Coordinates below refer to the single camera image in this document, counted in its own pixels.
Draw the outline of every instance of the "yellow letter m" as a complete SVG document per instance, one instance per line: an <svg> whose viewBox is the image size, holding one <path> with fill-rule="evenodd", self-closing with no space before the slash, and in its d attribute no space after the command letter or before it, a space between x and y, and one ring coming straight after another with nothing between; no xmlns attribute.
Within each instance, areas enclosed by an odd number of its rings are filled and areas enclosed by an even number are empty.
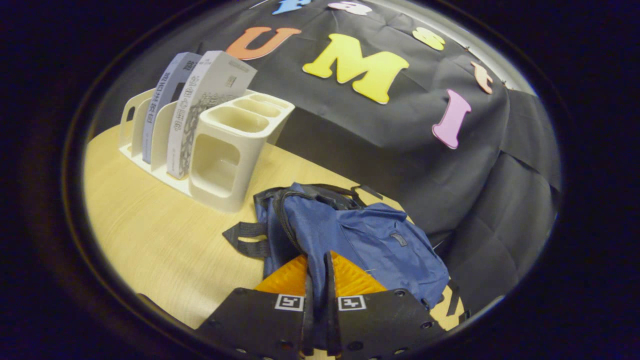
<svg viewBox="0 0 640 360"><path fill-rule="evenodd" d="M336 78L340 84L366 72L362 79L353 82L353 89L380 104L388 103L387 91L391 83L400 70L409 67L409 63L388 51L362 58L358 39L342 34L331 34L329 38L329 46L314 62L302 66L302 70L320 78L328 78L333 74L331 65L337 61Z"/></svg>

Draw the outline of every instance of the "table surface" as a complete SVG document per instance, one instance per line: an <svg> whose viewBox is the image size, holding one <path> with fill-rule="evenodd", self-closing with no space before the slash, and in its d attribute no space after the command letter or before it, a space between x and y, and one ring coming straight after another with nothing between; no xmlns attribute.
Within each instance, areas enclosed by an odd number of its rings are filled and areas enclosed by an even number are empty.
<svg viewBox="0 0 640 360"><path fill-rule="evenodd" d="M130 127L131 121L124 124ZM146 173L118 150L117 125L92 139L84 161L84 197L95 238L132 291L197 328L237 287L262 280L262 260L238 253L222 232L238 221L256 221L252 195L275 186L326 183L357 185L334 172L270 144L256 164L242 210L221 213ZM380 200L358 191L366 204ZM384 203L401 206L385 197ZM451 289L431 310L444 329L458 325L462 301L446 316ZM316 351L311 359L326 357Z"/></svg>

